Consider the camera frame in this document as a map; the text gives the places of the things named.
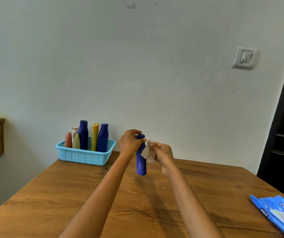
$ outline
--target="wooden table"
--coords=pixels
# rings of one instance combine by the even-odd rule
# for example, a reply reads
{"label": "wooden table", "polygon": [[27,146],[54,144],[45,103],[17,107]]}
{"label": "wooden table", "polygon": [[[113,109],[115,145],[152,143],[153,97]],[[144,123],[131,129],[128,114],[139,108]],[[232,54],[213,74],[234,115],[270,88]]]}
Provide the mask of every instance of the wooden table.
{"label": "wooden table", "polygon": [[[57,237],[118,157],[103,167],[57,160],[0,207],[0,237]],[[251,202],[282,195],[241,167],[176,160],[226,237],[284,237]],[[156,162],[136,174],[132,158],[101,237],[188,237],[167,179]]]}

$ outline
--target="blue package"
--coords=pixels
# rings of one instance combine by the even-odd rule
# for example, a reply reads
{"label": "blue package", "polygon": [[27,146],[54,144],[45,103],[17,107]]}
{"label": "blue package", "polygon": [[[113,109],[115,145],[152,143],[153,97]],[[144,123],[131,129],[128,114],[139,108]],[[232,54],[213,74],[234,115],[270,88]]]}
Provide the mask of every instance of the blue package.
{"label": "blue package", "polygon": [[252,202],[284,233],[284,198],[281,196],[260,198],[250,195]]}

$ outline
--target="light blue plastic basket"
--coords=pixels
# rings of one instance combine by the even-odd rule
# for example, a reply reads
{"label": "light blue plastic basket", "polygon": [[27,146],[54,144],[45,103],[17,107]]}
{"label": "light blue plastic basket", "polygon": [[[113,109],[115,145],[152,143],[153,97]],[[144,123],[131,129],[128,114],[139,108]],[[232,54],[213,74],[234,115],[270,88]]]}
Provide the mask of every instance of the light blue plastic basket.
{"label": "light blue plastic basket", "polygon": [[[56,148],[59,151],[59,158],[61,160],[102,166],[108,161],[115,144],[115,140],[108,140],[108,151],[106,153],[76,148],[65,148],[65,141],[61,141],[60,143],[56,144]],[[88,149],[90,148],[91,137],[88,138]]]}

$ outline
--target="forearm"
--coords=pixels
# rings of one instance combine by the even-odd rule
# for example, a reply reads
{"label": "forearm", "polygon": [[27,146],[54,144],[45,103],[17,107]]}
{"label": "forearm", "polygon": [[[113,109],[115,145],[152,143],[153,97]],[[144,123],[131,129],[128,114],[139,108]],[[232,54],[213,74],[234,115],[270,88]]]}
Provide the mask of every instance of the forearm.
{"label": "forearm", "polygon": [[224,237],[219,228],[209,218],[209,215],[194,195],[182,172],[175,164],[169,166],[166,176],[172,186],[177,205],[189,236],[191,238]]}
{"label": "forearm", "polygon": [[120,154],[98,187],[77,212],[60,238],[100,237],[131,157]]}

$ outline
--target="blue lotion bottle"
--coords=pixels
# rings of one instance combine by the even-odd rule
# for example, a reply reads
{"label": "blue lotion bottle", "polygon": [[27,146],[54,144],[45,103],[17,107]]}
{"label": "blue lotion bottle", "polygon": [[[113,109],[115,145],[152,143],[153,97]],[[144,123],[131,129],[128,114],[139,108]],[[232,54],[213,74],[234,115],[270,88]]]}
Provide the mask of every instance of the blue lotion bottle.
{"label": "blue lotion bottle", "polygon": [[[145,135],[137,135],[137,139],[144,139]],[[142,151],[145,148],[145,144],[141,144],[137,152],[135,152],[136,163],[137,163],[137,173],[141,176],[146,175],[146,159],[141,156]]]}
{"label": "blue lotion bottle", "polygon": [[88,150],[88,121],[81,120],[79,126],[80,149]]}
{"label": "blue lotion bottle", "polygon": [[97,149],[96,149],[97,152],[102,152],[102,153],[107,152],[108,139],[109,139],[108,125],[109,124],[107,123],[101,124],[97,140]]}

